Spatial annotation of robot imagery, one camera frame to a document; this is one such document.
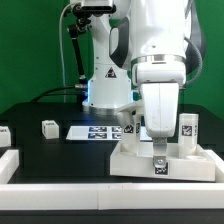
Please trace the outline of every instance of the small white cube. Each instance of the small white cube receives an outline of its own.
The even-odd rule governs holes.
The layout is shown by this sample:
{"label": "small white cube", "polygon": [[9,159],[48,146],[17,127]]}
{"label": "small white cube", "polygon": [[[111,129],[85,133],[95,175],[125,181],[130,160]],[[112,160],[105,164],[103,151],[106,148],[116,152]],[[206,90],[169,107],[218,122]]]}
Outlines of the small white cube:
{"label": "small white cube", "polygon": [[8,127],[0,126],[0,147],[11,146],[11,133]]}
{"label": "small white cube", "polygon": [[42,121],[42,133],[46,139],[59,138],[59,126],[53,120]]}

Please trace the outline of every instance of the black table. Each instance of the black table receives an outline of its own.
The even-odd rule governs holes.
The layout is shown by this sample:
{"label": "black table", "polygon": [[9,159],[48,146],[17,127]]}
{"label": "black table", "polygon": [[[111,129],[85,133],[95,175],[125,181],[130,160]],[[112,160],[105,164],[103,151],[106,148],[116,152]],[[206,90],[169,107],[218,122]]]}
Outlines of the black table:
{"label": "black table", "polygon": [[[178,113],[182,112],[199,114],[199,144],[222,156],[224,122],[196,105],[179,105]],[[59,139],[45,139],[43,120],[58,123]],[[10,148],[19,149],[20,155],[20,166],[10,183],[168,182],[110,176],[110,154],[117,142],[67,141],[71,125],[118,124],[113,116],[83,113],[79,105],[72,103],[22,103],[1,114],[0,126],[8,126],[12,134]],[[178,122],[169,142],[177,142],[177,133]],[[218,223],[223,218],[222,210],[0,211],[0,223]]]}

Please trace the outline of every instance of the warning label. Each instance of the warning label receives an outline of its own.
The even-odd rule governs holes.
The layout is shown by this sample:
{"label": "warning label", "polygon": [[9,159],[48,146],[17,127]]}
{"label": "warning label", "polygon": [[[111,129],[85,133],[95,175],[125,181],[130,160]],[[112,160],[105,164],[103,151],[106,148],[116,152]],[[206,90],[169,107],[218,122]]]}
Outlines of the warning label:
{"label": "warning label", "polygon": [[106,74],[105,77],[106,77],[106,78],[117,78],[117,76],[116,76],[116,74],[115,74],[115,72],[114,72],[114,70],[113,70],[112,67],[111,67],[110,70],[107,72],[107,74]]}

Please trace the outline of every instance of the green backdrop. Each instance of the green backdrop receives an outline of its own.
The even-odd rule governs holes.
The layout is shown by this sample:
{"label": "green backdrop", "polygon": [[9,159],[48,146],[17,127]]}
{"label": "green backdrop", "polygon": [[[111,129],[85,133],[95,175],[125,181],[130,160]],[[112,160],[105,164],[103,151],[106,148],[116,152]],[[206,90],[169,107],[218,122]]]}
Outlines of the green backdrop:
{"label": "green backdrop", "polygon": [[[45,90],[62,86],[58,23],[67,0],[1,0],[0,3],[0,113],[19,102],[28,102]],[[224,1],[196,0],[207,41],[201,78],[180,94],[186,104],[202,105],[224,119]],[[77,67],[63,22],[67,84],[77,82]],[[89,35],[80,38],[86,73],[91,75]],[[44,101],[62,98],[45,98]]]}

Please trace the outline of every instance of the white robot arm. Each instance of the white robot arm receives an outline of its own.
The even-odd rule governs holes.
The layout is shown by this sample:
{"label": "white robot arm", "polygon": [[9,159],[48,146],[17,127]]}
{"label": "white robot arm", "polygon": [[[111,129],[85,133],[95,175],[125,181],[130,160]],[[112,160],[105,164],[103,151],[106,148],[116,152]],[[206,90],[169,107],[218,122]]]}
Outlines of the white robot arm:
{"label": "white robot arm", "polygon": [[[188,4],[186,0],[132,0],[126,18],[111,31],[113,43],[117,39],[111,44],[111,58],[131,70],[142,98],[146,131],[153,139],[154,166],[159,168],[166,166],[167,138],[174,135],[179,89],[186,82]],[[130,107],[119,110],[118,120],[125,120],[123,112]]]}

